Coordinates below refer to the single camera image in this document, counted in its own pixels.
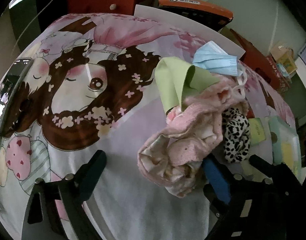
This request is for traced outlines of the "leopard print cloth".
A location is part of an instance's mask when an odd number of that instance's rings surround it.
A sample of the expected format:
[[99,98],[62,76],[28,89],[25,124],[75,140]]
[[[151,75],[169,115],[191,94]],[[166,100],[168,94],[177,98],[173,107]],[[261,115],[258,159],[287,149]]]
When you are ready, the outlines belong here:
[[232,164],[246,160],[251,145],[250,123],[237,107],[222,113],[222,133],[226,161]]

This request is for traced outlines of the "beige gift bag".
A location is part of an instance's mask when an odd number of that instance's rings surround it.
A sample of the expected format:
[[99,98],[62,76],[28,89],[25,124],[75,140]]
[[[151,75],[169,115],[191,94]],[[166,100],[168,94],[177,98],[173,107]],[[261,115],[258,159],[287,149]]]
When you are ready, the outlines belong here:
[[275,62],[282,64],[286,72],[290,75],[297,70],[293,59],[294,52],[285,42],[278,42],[270,49],[270,54]]

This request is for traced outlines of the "red cardboard box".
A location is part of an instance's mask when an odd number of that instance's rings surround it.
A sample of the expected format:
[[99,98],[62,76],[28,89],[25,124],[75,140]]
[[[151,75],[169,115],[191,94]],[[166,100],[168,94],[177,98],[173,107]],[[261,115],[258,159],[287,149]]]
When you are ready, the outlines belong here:
[[280,88],[280,80],[267,58],[251,42],[236,31],[230,29],[230,32],[245,50],[245,54],[241,58],[242,62],[259,74],[273,89],[278,90]]

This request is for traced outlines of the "green tissue pack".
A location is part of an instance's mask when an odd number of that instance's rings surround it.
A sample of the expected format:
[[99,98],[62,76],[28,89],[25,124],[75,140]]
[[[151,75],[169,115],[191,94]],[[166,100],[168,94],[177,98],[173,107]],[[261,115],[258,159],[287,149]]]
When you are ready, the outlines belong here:
[[251,118],[250,124],[250,144],[257,145],[266,140],[265,129],[260,118]]

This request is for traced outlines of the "pink fluffy towel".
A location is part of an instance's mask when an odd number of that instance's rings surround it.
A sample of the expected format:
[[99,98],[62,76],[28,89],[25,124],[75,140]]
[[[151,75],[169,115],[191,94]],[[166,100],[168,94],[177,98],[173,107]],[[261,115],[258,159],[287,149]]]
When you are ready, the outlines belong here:
[[248,113],[245,97],[238,93],[237,83],[231,78],[214,74],[219,82],[209,86],[196,96],[184,100],[167,115],[165,135],[170,138],[197,138],[205,144],[219,144],[223,140],[222,114],[237,108],[243,115]]

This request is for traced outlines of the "light green cloth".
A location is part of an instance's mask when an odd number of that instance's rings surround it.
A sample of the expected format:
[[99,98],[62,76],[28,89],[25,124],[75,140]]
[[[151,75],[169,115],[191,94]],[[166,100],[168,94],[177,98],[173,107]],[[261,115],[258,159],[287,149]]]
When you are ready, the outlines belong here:
[[167,114],[176,106],[183,108],[187,97],[201,94],[220,79],[178,57],[164,57],[155,68],[155,81]]

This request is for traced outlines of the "orange flat box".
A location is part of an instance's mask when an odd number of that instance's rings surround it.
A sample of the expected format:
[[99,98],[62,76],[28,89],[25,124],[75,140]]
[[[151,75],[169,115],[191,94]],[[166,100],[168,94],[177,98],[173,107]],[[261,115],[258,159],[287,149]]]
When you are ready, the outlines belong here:
[[158,0],[158,8],[194,20],[219,31],[233,20],[233,12],[198,0]]

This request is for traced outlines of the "blue face mask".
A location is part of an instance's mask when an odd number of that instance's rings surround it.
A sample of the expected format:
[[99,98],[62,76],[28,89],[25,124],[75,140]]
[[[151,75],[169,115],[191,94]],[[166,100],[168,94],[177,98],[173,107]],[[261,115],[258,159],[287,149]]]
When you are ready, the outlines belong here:
[[214,41],[205,43],[195,52],[193,65],[206,69],[211,73],[234,77],[237,85],[233,88],[233,93],[238,98],[245,98],[245,85],[247,82],[245,67],[236,56],[227,54]]

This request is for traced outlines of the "cartoon print bedsheet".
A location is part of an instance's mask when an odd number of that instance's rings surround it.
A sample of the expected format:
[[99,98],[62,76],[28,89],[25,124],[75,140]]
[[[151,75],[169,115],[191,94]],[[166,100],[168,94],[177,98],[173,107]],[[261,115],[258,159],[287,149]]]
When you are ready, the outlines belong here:
[[[97,150],[107,165],[82,203],[104,239],[203,239],[209,202],[196,188],[184,198],[146,179],[137,153],[167,126],[155,68],[164,57],[193,62],[207,41],[170,24],[121,14],[68,14],[53,22],[17,59],[34,60],[7,113],[0,144],[0,222],[13,239],[35,181],[64,179]],[[259,74],[247,74],[248,117],[291,108]]]

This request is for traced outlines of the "smartphone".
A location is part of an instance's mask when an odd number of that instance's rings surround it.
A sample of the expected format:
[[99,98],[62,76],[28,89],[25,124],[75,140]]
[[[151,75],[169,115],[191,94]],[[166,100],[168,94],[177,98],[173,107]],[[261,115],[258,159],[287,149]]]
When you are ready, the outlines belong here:
[[0,81],[0,144],[11,101],[33,62],[30,57],[16,59]]

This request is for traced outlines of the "pink floral cloth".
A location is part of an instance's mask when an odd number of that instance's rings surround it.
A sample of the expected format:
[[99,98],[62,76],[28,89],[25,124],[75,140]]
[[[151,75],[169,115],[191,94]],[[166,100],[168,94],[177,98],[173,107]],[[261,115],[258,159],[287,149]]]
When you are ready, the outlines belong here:
[[223,140],[221,128],[182,131],[166,127],[152,135],[137,153],[137,165],[149,181],[184,198],[196,188],[203,159]]

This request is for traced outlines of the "red patterned box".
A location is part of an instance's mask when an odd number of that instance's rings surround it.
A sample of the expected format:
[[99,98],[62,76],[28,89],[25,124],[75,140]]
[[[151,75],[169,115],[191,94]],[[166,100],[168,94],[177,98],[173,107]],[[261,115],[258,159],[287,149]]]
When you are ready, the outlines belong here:
[[291,86],[289,81],[282,75],[282,72],[277,67],[276,62],[272,56],[266,57],[272,73],[269,75],[271,81],[269,82],[270,86],[275,89],[279,94],[286,92]]

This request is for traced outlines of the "white desk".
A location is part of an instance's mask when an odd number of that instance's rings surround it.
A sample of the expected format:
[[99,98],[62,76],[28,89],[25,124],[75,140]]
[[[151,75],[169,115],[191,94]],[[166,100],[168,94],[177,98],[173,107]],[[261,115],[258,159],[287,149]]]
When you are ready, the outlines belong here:
[[297,57],[295,64],[297,66],[296,73],[306,89],[306,65],[300,57]]

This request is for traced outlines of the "yellow sponge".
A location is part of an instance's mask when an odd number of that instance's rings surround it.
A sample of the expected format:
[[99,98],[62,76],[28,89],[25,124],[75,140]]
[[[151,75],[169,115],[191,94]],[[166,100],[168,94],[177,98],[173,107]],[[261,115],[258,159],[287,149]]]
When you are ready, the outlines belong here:
[[293,146],[288,142],[282,142],[283,162],[289,167],[295,176],[298,176],[298,157]]

